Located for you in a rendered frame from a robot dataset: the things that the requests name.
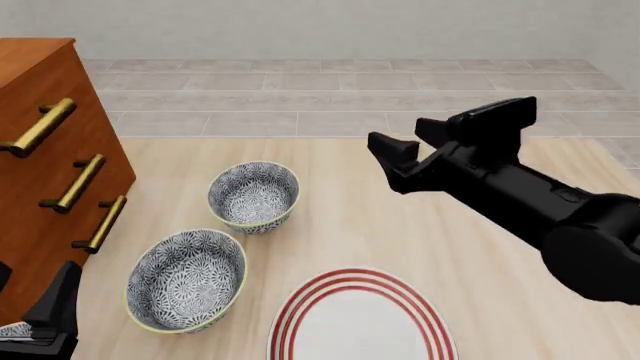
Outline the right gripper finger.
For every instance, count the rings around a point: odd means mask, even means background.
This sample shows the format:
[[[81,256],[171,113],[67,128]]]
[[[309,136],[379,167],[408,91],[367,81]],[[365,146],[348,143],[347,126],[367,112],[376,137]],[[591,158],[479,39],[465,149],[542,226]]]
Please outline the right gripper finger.
[[[436,119],[417,119],[414,134],[433,148],[440,148],[451,140],[447,122]]]
[[[392,191],[409,194],[415,185],[409,174],[418,166],[420,144],[412,140],[397,140],[379,132],[370,132],[367,149],[376,158]]]

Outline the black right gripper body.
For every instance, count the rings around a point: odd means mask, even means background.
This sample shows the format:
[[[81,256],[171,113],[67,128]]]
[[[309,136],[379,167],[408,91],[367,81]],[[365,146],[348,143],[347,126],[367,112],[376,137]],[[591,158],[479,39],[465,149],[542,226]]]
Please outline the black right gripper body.
[[[400,142],[394,149],[394,191],[448,192],[472,185],[506,164],[518,164],[520,140],[491,140],[480,146],[449,142],[420,161],[415,141]]]

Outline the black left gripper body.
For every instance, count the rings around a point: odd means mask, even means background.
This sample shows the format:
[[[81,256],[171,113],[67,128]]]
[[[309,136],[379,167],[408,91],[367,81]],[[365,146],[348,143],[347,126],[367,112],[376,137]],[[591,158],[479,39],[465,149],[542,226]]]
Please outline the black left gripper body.
[[[71,360],[78,339],[66,333],[53,338],[0,337],[0,360]]]

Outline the patterned black white bowl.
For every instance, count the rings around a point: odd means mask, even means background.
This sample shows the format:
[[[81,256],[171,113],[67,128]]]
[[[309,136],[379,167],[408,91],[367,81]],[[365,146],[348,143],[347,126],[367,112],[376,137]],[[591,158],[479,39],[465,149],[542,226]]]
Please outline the patterned black white bowl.
[[[225,317],[247,275],[244,248],[233,236],[183,230],[141,255],[127,280],[126,310],[150,332],[201,332]]]
[[[211,213],[231,230],[268,233],[288,220],[300,198],[296,174],[282,164],[249,161],[218,174],[210,183]]]

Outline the white plate with red rings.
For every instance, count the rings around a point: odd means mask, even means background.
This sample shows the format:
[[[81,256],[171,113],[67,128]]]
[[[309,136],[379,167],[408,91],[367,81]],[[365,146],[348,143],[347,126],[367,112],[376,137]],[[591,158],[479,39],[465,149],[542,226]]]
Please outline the white plate with red rings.
[[[387,272],[343,268],[305,281],[283,302],[266,360],[459,360],[437,308]]]

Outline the wooden cabinet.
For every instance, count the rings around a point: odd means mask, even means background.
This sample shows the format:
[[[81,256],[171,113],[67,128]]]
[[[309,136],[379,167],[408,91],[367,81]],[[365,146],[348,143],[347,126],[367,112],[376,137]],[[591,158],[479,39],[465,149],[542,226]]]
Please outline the wooden cabinet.
[[[0,262],[13,270],[0,293],[0,326],[21,320],[67,261],[89,254],[104,216],[101,201],[127,194],[136,176],[70,38],[0,38],[0,142],[12,142],[42,116],[38,108],[71,98],[76,110],[27,158],[0,152]],[[73,162],[106,162],[67,214],[40,208],[81,172]]]

